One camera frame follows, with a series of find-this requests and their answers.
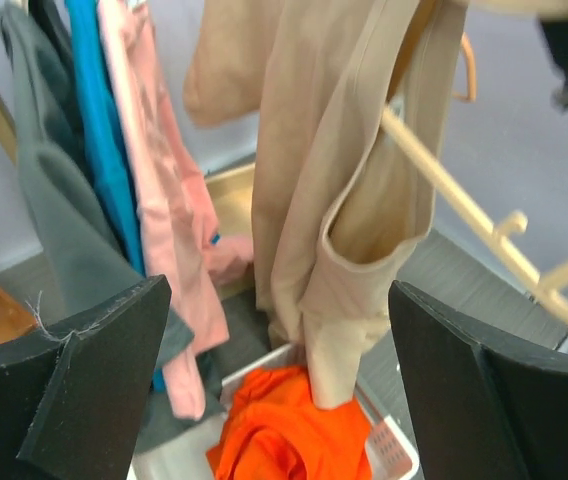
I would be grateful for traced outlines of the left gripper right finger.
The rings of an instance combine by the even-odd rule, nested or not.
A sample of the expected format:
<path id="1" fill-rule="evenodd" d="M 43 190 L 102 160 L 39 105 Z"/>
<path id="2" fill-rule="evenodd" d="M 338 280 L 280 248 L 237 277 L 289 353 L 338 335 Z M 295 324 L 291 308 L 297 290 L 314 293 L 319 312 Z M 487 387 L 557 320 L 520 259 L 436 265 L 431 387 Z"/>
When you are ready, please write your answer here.
<path id="1" fill-rule="evenodd" d="M 402 281 L 392 336 L 428 479 L 568 480 L 568 355 Z"/>

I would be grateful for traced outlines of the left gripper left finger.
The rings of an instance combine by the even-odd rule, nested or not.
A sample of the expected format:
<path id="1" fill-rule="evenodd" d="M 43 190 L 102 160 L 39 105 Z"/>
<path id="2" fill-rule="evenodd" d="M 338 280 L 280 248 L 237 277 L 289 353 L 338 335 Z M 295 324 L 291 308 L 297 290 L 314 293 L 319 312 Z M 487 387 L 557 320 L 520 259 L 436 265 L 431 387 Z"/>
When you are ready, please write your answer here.
<path id="1" fill-rule="evenodd" d="M 0 345 L 0 479 L 124 479 L 170 287 L 140 281 Z"/>

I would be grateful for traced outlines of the wooden hanger with metal hook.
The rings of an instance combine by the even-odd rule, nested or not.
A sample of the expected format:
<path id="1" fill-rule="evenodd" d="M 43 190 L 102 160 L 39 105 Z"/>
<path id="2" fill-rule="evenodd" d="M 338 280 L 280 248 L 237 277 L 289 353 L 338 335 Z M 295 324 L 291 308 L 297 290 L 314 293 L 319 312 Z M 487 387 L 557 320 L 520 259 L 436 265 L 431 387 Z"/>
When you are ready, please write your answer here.
<path id="1" fill-rule="evenodd" d="M 461 102 L 474 103 L 477 99 L 477 70 L 475 53 L 466 33 L 462 34 L 460 40 L 460 52 L 465 65 L 466 92 L 454 92 L 452 96 Z"/>

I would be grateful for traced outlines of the wooden hanger beige shirt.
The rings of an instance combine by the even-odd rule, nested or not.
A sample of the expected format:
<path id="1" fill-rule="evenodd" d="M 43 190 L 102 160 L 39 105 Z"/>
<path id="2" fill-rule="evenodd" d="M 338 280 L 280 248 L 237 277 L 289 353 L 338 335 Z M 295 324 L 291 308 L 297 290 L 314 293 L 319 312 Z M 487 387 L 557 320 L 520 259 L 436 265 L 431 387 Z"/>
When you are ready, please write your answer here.
<path id="1" fill-rule="evenodd" d="M 396 58 L 389 85 L 389 95 L 404 76 L 417 44 L 434 15 L 437 3 L 438 1 L 418 3 Z M 531 1 L 528 5 L 526 3 L 526 1 L 522 3 L 505 1 L 498 8 L 511 13 L 533 12 L 540 17 L 568 17 L 568 1 Z M 449 203 L 458 216 L 533 294 L 537 302 L 568 324 L 568 299 L 560 291 L 568 286 L 568 260 L 541 275 L 509 238 L 513 233 L 523 234 L 526 231 L 528 225 L 526 215 L 521 211 L 513 211 L 503 221 L 494 224 L 405 123 L 392 113 L 390 107 L 384 108 L 380 126 L 388 136 L 393 138 L 407 158 Z"/>

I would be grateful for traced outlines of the pink t shirt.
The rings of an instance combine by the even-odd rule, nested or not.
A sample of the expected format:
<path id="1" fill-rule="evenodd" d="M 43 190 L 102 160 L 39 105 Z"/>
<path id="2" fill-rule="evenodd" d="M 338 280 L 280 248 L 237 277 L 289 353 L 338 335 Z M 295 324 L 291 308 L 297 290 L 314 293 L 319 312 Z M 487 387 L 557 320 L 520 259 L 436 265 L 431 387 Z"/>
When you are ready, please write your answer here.
<path id="1" fill-rule="evenodd" d="M 134 178 L 145 270 L 169 282 L 173 310 L 193 339 L 162 368 L 173 414 L 200 419 L 206 400 L 196 357 L 229 338 L 217 286 L 253 260 L 245 235 L 218 234 L 204 176 L 182 142 L 148 6 L 101 1 L 100 37 Z"/>

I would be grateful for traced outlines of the orange t shirt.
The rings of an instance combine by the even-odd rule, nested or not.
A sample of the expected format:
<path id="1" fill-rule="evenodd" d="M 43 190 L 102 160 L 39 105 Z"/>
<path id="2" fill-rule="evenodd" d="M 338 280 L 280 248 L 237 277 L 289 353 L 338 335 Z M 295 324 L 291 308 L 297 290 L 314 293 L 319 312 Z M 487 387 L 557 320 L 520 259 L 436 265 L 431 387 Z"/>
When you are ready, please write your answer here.
<path id="1" fill-rule="evenodd" d="M 235 392 L 207 460 L 220 480 L 370 479 L 370 432 L 355 398 L 317 408 L 305 367 L 257 368 Z"/>

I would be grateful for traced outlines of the beige t shirt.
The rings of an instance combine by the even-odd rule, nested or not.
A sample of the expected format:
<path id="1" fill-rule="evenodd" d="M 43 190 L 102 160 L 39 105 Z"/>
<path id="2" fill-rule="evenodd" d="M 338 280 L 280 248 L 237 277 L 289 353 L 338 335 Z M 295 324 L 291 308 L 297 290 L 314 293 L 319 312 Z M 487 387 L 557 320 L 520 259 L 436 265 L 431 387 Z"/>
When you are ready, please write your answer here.
<path id="1" fill-rule="evenodd" d="M 380 128 L 397 100 L 441 145 L 466 17 L 451 1 L 209 1 L 183 100 L 212 127 L 259 115 L 256 301 L 306 349 L 313 400 L 348 402 L 389 329 L 387 294 L 428 234 L 434 190 Z"/>

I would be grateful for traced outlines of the grey t shirt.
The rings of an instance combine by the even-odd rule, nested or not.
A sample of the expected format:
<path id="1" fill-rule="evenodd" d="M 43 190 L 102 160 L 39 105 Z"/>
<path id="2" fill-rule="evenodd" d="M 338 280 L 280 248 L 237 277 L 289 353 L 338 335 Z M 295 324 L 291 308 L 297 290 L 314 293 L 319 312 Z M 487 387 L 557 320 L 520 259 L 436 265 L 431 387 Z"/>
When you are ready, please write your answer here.
<path id="1" fill-rule="evenodd" d="M 143 278 L 94 189 L 86 159 L 71 39 L 57 7 L 0 7 L 0 34 L 13 72 L 17 171 L 26 205 L 65 312 L 108 300 Z"/>

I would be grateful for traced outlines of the blue t shirt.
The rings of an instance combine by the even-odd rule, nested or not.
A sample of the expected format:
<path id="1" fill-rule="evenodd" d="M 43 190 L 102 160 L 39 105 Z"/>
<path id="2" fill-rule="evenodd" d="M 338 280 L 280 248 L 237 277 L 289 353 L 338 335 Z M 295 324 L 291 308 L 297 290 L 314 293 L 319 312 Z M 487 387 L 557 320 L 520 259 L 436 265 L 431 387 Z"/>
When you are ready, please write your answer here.
<path id="1" fill-rule="evenodd" d="M 136 272 L 148 275 L 143 258 L 134 178 L 100 37 L 97 12 L 99 2 L 101 1 L 67 3 L 78 100 L 87 135 L 87 156 L 96 176 L 93 182 L 96 194 L 122 242 L 126 258 Z M 193 332 L 187 325 L 184 349 L 193 337 Z M 171 355 L 168 361 L 183 350 Z M 215 391 L 219 383 L 210 350 L 196 357 L 205 392 Z"/>

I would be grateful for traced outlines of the white plastic basket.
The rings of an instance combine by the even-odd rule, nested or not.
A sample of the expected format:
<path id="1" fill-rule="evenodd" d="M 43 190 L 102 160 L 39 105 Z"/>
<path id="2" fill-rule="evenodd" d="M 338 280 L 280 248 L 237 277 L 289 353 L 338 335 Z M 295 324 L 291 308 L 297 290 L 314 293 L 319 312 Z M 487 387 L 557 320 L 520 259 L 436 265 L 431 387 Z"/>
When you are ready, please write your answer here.
<path id="1" fill-rule="evenodd" d="M 222 380 L 220 401 L 231 406 L 233 395 L 249 372 L 303 364 L 302 346 L 284 345 L 260 357 Z M 358 378 L 355 394 L 372 426 L 366 453 L 374 479 L 412 479 L 419 470 L 416 448 L 390 415 L 384 415 L 373 402 L 372 390 Z M 228 414 L 216 414 L 186 433 L 146 453 L 133 457 L 129 479 L 211 479 L 206 453 L 218 444 Z"/>

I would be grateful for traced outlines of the wooden clothes rack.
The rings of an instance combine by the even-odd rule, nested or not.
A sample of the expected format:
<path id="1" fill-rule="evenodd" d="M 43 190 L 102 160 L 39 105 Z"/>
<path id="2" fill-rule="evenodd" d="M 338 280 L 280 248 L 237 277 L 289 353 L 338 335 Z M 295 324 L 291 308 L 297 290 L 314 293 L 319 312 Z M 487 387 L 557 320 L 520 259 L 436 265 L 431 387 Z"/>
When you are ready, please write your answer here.
<path id="1" fill-rule="evenodd" d="M 0 146 L 11 162 L 9 171 L 17 165 L 17 140 L 12 115 L 0 95 Z M 249 162 L 209 176 L 208 191 L 225 234 L 249 234 L 250 200 L 254 178 L 254 164 Z M 0 287 L 19 300 L 53 284 L 48 263 L 40 251 L 24 254 L 0 264 Z"/>

